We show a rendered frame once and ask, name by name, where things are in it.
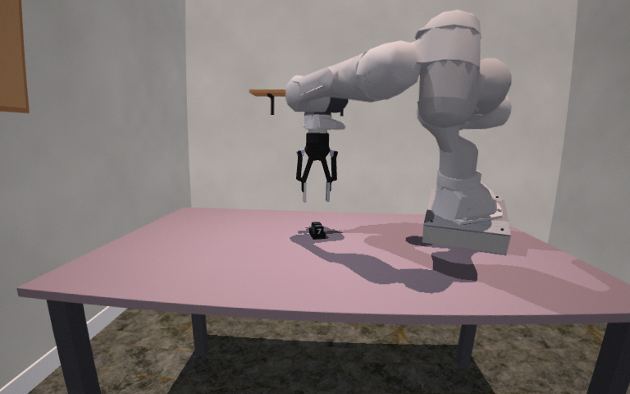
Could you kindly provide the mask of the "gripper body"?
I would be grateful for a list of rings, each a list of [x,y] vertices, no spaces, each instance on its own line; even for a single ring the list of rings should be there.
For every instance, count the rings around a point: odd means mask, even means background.
[[[304,149],[309,158],[311,158],[313,150],[316,150],[317,153],[313,161],[322,161],[320,151],[323,150],[325,156],[331,151],[329,148],[329,133],[307,133],[306,147]]]

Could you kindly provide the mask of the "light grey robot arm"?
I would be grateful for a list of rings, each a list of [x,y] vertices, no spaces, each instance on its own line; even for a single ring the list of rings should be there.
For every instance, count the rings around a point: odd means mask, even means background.
[[[433,213],[459,225],[502,218],[495,194],[476,172],[477,146],[459,137],[462,129],[503,126],[511,113],[507,93],[512,75],[497,58],[480,61],[481,38],[480,21],[472,13],[445,11],[416,33],[418,41],[383,44],[294,76],[285,99],[295,112],[305,112],[308,132],[344,130],[345,124],[332,119],[331,112],[341,112],[349,99],[387,100],[420,76],[418,120],[436,137],[440,150]]]

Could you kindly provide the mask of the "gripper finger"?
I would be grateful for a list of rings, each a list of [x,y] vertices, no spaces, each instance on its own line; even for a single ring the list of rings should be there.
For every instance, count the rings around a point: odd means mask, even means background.
[[[320,154],[322,156],[322,166],[323,166],[323,170],[325,172],[325,176],[326,176],[326,202],[330,202],[330,192],[331,192],[331,183],[333,181],[337,180],[337,170],[336,170],[336,157],[338,152],[337,151],[330,151],[330,156],[331,156],[331,175],[326,163],[326,156],[323,150],[320,151]],[[327,179],[328,178],[328,179]]]
[[[308,174],[310,171],[310,168],[312,166],[313,160],[315,158],[315,155],[317,153],[316,150],[313,150],[311,158],[308,158],[308,162],[306,165],[306,168],[304,170],[304,174],[303,177],[301,177],[301,172],[302,172],[302,162],[303,162],[303,156],[305,153],[305,149],[302,150],[297,150],[297,155],[298,155],[298,163],[297,163],[297,173],[296,173],[296,179],[298,181],[302,182],[302,187],[301,190],[303,191],[303,202],[306,203],[306,190],[307,190],[307,183],[306,180],[308,178]]]

